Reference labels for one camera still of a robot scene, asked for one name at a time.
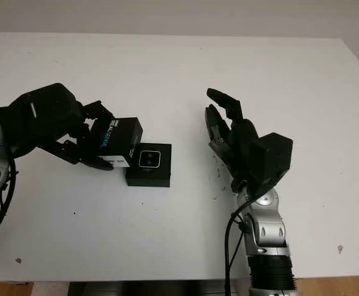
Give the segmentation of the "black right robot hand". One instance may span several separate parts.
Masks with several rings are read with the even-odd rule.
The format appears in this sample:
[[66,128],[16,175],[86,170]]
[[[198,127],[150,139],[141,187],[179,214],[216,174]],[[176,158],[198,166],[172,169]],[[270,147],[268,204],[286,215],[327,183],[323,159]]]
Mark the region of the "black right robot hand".
[[231,189],[238,193],[252,182],[248,164],[249,145],[257,138],[257,132],[251,121],[243,117],[239,100],[213,88],[207,89],[207,96],[223,108],[226,117],[231,120],[231,124],[227,125],[212,104],[205,108],[209,146],[227,166],[233,178]]

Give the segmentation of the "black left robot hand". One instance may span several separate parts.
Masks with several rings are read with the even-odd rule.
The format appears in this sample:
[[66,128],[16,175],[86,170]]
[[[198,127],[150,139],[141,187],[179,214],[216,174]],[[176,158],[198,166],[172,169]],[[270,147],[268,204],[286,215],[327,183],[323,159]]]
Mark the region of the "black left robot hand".
[[81,108],[81,111],[85,119],[93,121],[92,125],[83,123],[68,133],[69,136],[76,139],[76,142],[54,141],[52,153],[71,164],[82,163],[98,170],[112,171],[113,165],[98,156],[98,151],[105,133],[115,117],[102,105],[101,101],[87,104]]

